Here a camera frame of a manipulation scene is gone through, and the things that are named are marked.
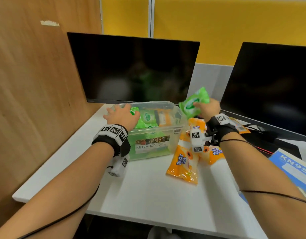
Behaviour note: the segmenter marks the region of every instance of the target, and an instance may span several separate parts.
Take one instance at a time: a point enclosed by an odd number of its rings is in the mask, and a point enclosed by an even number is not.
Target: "person's left hand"
[[[103,118],[107,120],[107,124],[120,124],[124,126],[128,132],[131,132],[139,121],[139,111],[135,111],[135,114],[132,115],[130,112],[130,104],[126,104],[123,108],[115,105],[114,108],[115,111],[108,107],[106,109],[108,114],[103,115]]]

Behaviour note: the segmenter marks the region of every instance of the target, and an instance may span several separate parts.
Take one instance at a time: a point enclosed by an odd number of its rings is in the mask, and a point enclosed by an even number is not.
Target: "white table surface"
[[[12,197],[28,202],[87,150],[111,106],[104,104]],[[286,141],[306,161],[306,142]],[[172,157],[131,161],[124,178],[105,173],[87,213],[226,238],[267,238],[238,195],[226,160],[199,166],[198,185],[192,185],[165,174]]]

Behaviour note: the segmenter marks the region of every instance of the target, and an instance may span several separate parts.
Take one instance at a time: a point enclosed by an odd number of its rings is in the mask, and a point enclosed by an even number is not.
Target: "wrist-mounted device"
[[[230,132],[238,132],[235,124],[224,113],[213,116],[207,123],[207,130],[202,133],[200,129],[190,130],[191,145],[194,152],[203,152],[204,146],[218,146],[222,137]]]
[[[99,130],[93,138],[92,144],[96,142],[105,142],[114,149],[112,165],[109,166],[109,174],[115,177],[123,176],[127,163],[129,161],[129,152],[131,146],[127,140],[128,131],[119,124],[107,124]]]

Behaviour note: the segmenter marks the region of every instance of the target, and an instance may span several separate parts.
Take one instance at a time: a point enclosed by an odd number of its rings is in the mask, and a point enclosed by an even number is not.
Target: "person's left arm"
[[[108,108],[108,115],[103,117],[108,124],[120,124],[131,131],[139,120],[139,112],[133,116],[130,108],[129,104],[124,108],[115,106],[115,111]],[[0,228],[0,238],[18,238],[83,205],[95,192],[113,155],[109,144],[93,144]],[[87,206],[30,238],[72,238]]]

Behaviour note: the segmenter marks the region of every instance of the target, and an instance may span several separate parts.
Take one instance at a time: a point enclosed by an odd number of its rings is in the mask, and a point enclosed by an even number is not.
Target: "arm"
[[[131,115],[130,107],[116,107],[115,112],[108,108],[109,114],[103,117],[108,124],[121,124],[131,131],[139,120],[139,112]],[[0,238],[18,238],[81,206],[95,192],[113,155],[114,150],[109,144],[93,144],[0,228]],[[72,238],[86,209],[87,205],[30,238]]]
[[[205,121],[220,113],[219,102],[197,103]],[[222,140],[245,140],[237,132]],[[231,172],[240,190],[259,190],[282,193],[301,199],[305,197],[286,174],[250,144],[241,141],[220,143]],[[270,239],[306,238],[306,204],[277,195],[244,193],[262,229]]]

